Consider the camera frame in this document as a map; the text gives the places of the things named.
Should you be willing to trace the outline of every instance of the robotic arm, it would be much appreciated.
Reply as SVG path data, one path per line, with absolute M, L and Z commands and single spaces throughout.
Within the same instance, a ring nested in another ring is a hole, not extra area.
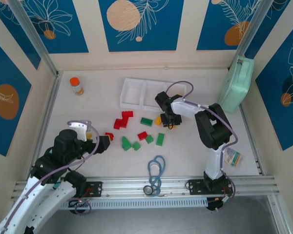
M 207 109 L 213 111 L 230 126 L 221 106 L 217 103 L 211 106 L 197 105 L 186 101 L 180 95 L 169 97 L 166 92 L 159 93 L 155 101 L 164 111 L 161 114 L 164 127 L 172 129 L 174 125 L 180 125 L 181 116 L 193 119 L 196 121 L 201 141 L 209 148 L 204 180 L 200 185 L 195 185 L 196 193 L 193 192 L 193 194 L 221 194 L 223 186 L 231 185 L 222 171 L 221 151 L 223 146 L 229 142 L 232 133 L 216 116 L 207 111 Z
M 72 123 L 71 127 L 74 127 L 74 130 L 60 131 L 59 135 L 55 137 L 54 146 L 47 149 L 44 155 L 35 162 L 25 189 L 7 217 L 0 223 L 0 234 L 36 234 L 64 202 L 72 197 L 81 197 L 85 194 L 88 189 L 86 178 L 67 168 L 47 177 L 29 195 L 26 195 L 50 172 L 68 165 L 76 159 L 81 159 L 84 153 L 90 154 L 95 148 L 97 148 L 95 153 L 103 153 L 109 147 L 108 136 L 99 136 L 98 142 L 93 143 L 92 140 L 85 137 L 86 125 L 77 122 Z M 70 172 L 65 175 L 59 187 L 46 198 L 47 194 L 52 191 L 52 187 L 67 170 Z

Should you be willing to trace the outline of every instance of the orange bottle cap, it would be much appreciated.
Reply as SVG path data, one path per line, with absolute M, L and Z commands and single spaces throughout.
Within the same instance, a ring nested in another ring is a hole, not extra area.
M 78 79 L 77 77 L 73 77 L 73 78 L 71 78 L 71 79 L 69 80 L 69 82 L 70 82 L 70 84 L 71 84 L 72 86 L 77 86 L 77 85 L 80 84 L 79 79 Z

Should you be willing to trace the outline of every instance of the stethoscope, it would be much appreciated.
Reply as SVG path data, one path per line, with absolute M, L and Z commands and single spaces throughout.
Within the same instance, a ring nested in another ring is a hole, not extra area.
M 161 163 L 159 161 L 157 161 L 157 159 L 160 158 L 163 161 L 163 167 L 161 165 Z M 159 168 L 159 174 L 158 175 L 151 175 L 151 166 L 152 165 L 156 165 Z M 143 188 L 143 192 L 147 195 L 147 196 L 157 196 L 160 194 L 161 192 L 161 175 L 163 174 L 164 170 L 165 170 L 165 166 L 166 166 L 166 162 L 165 159 L 162 156 L 156 156 L 153 160 L 151 160 L 148 164 L 147 164 L 147 170 L 148 170 L 148 174 L 150 176 L 149 178 L 149 182 L 151 185 L 146 185 Z

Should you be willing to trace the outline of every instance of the white table surface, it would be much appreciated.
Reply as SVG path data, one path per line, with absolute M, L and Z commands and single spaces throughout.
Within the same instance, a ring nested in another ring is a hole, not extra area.
M 156 119 L 159 112 L 133 110 L 134 117 L 129 119 L 127 128 L 113 128 L 115 119 L 122 118 L 121 111 L 130 110 L 119 107 L 119 98 L 125 78 L 140 78 L 176 82 L 187 80 L 193 83 L 194 91 L 189 101 L 211 105 L 218 100 L 227 69 L 125 69 L 100 71 L 65 71 L 60 83 L 50 122 L 44 138 L 42 152 L 53 146 L 58 133 L 68 128 L 69 120 L 87 119 L 101 135 L 112 132 L 114 140 L 103 154 L 96 154 L 78 170 L 84 176 L 148 176 L 147 163 L 156 155 L 166 159 L 163 176 L 202 176 L 207 163 L 207 148 L 200 140 L 194 120 L 182 117 L 182 124 L 173 130 L 140 124 L 141 117 Z M 84 94 L 77 96 L 69 83 L 71 77 L 80 78 Z M 236 131 L 239 142 L 232 148 L 243 154 L 238 168 L 224 163 L 224 170 L 231 176 L 258 175 L 258 169 L 251 150 L 240 110 L 227 114 Z M 147 144 L 139 141 L 137 134 L 146 131 L 154 138 Z M 155 144 L 158 133 L 164 133 L 162 147 Z M 121 147 L 121 138 L 126 136 L 132 143 L 138 141 L 138 151 Z

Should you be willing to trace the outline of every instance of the mint green case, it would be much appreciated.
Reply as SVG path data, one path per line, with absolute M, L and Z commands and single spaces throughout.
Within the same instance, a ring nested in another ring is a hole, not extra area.
M 250 88 L 253 68 L 253 59 L 237 56 L 229 69 L 218 100 L 224 111 L 235 112 L 245 98 Z

